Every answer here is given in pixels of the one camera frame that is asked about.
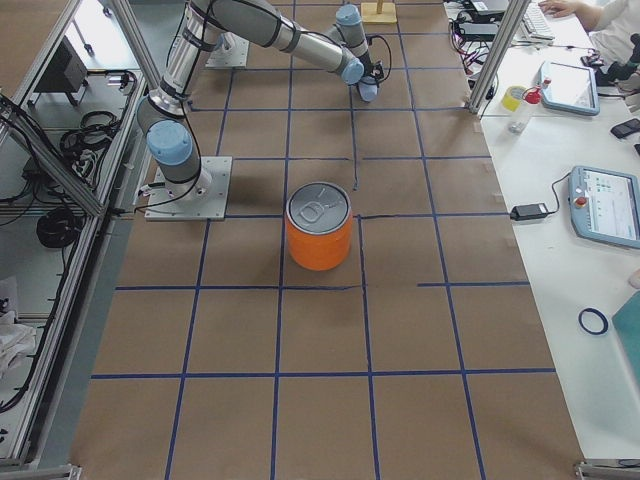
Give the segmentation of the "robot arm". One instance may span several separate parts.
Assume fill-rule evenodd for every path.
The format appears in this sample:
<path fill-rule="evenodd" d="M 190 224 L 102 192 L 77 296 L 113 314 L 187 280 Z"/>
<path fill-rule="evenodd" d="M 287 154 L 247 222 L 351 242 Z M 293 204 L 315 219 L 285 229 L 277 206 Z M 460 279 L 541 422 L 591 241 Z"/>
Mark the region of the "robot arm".
<path fill-rule="evenodd" d="M 139 102 L 137 121 L 164 177 L 166 203 L 179 205 L 208 193 L 206 170 L 184 106 L 205 67 L 243 68 L 251 44 L 273 48 L 339 76 L 362 100 L 378 94 L 386 76 L 373 62 L 357 6 L 344 4 L 324 32 L 311 31 L 267 1 L 190 1 L 158 86 Z"/>

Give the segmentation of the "person hand on keyboard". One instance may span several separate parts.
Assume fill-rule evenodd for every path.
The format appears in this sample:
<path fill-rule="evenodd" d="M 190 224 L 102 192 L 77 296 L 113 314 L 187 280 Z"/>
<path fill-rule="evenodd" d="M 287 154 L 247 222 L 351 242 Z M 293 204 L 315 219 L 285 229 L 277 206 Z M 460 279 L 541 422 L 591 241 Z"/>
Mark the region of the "person hand on keyboard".
<path fill-rule="evenodd" d="M 538 6 L 545 15 L 554 18 L 562 18 L 571 14 L 577 15 L 581 9 L 579 1 L 566 0 L 544 0 L 539 2 Z"/>

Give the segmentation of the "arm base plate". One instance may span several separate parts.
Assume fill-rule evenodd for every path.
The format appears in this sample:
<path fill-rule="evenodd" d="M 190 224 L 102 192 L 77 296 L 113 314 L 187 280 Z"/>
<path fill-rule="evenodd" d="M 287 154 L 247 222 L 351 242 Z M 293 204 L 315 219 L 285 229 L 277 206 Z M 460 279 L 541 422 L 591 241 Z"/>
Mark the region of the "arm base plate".
<path fill-rule="evenodd" d="M 235 34 L 220 35 L 206 69 L 244 69 L 248 60 L 249 42 Z"/>
<path fill-rule="evenodd" d="M 154 182 L 162 186 L 150 190 L 150 206 L 144 210 L 147 221 L 200 221 L 225 219 L 232 158 L 204 156 L 197 184 L 167 182 L 159 167 Z"/>

